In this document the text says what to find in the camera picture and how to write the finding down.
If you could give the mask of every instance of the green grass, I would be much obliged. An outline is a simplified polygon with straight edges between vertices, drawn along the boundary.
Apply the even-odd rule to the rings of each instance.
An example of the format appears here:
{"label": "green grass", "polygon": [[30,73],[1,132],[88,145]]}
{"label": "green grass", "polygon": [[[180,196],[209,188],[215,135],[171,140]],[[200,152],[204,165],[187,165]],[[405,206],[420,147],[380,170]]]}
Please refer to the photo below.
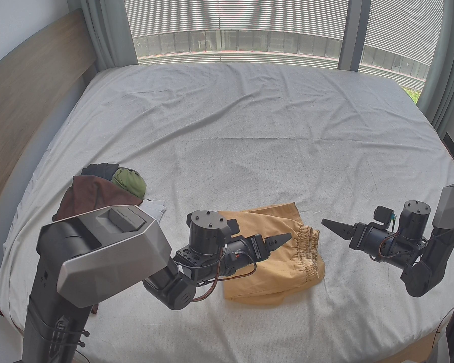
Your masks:
{"label": "green grass", "polygon": [[418,92],[417,90],[413,90],[411,88],[404,88],[403,86],[402,86],[402,88],[409,95],[409,97],[412,98],[412,101],[414,101],[414,103],[416,104],[417,101],[419,100],[420,92]]}

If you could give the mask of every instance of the white bed sheet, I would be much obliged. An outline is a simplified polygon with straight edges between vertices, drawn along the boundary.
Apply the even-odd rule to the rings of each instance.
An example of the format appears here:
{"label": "white bed sheet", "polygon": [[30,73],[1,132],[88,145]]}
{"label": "white bed sheet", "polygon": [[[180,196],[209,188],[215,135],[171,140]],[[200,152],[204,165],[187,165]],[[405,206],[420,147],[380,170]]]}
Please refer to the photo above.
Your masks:
{"label": "white bed sheet", "polygon": [[182,311],[136,284],[90,316],[81,352],[91,362],[375,361],[433,331],[454,305],[454,252],[443,281],[413,298],[401,270],[321,226],[368,223],[377,205],[398,213],[408,199],[435,210],[454,183],[453,160],[395,81],[269,64],[129,66],[89,84],[18,208],[0,270],[0,309],[17,328],[40,227],[73,175],[105,161],[136,169],[146,197],[165,200],[173,249],[188,242],[195,209],[295,201],[321,230],[326,277],[278,307],[228,302],[218,287]]}

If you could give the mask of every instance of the green cloth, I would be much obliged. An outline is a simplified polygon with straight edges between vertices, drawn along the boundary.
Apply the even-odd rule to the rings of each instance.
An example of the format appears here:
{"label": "green cloth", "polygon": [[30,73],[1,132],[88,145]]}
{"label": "green cloth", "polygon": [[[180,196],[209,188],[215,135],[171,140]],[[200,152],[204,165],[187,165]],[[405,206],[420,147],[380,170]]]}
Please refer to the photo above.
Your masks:
{"label": "green cloth", "polygon": [[140,199],[143,199],[145,196],[145,180],[143,180],[138,172],[132,169],[119,168],[113,175],[111,181]]}

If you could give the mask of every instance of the wooden bed frame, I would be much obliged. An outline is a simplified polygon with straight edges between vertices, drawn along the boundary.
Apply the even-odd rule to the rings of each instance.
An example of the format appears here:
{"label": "wooden bed frame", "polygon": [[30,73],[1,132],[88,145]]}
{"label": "wooden bed frame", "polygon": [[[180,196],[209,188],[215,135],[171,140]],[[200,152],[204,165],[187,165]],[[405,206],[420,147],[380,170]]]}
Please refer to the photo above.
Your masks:
{"label": "wooden bed frame", "polygon": [[[45,27],[0,61],[0,197],[37,130],[81,76],[86,84],[91,80],[95,61],[81,10]],[[7,234],[0,236],[5,240]],[[379,363],[424,360],[434,335]]]}

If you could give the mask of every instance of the mattress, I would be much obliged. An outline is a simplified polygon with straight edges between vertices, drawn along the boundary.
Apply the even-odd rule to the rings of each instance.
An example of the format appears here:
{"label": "mattress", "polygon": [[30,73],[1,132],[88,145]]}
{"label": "mattress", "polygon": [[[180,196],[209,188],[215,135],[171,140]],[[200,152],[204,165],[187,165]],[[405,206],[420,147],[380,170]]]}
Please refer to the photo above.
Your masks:
{"label": "mattress", "polygon": [[296,202],[321,231],[326,276],[275,307],[226,301],[219,284],[182,311],[136,284],[89,317],[80,350],[92,362],[369,362],[435,330],[454,305],[454,251],[442,282],[413,298],[400,269],[321,226],[322,218],[368,223],[378,205],[399,213],[409,199],[434,211],[454,183],[453,160],[395,81],[270,64],[129,66],[89,84],[19,205],[0,309],[20,330],[39,229],[72,177],[100,162],[136,169],[146,197],[165,201],[161,227],[174,250],[188,242],[185,218],[195,209]]}

